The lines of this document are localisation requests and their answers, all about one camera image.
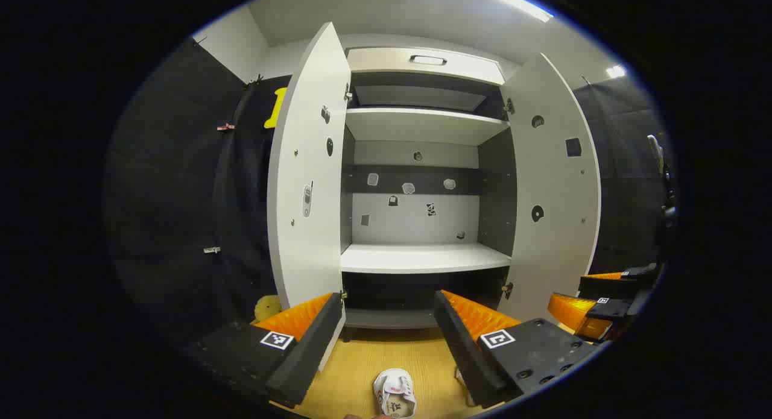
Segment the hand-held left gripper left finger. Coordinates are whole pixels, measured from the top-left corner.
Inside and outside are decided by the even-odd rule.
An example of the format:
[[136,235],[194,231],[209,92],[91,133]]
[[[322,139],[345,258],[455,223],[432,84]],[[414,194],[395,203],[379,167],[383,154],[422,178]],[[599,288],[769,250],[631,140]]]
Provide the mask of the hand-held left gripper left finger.
[[191,357],[218,382],[256,402],[295,408],[334,347],[344,321],[339,292],[257,324],[235,321],[191,344]]

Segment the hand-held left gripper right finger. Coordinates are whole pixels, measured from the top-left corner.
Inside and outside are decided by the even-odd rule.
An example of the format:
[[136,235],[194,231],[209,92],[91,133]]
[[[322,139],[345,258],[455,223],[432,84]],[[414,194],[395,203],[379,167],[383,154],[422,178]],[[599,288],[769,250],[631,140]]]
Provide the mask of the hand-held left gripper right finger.
[[489,408],[542,391],[578,367],[604,337],[593,301],[554,294],[557,322],[518,320],[447,290],[433,314],[474,405]]

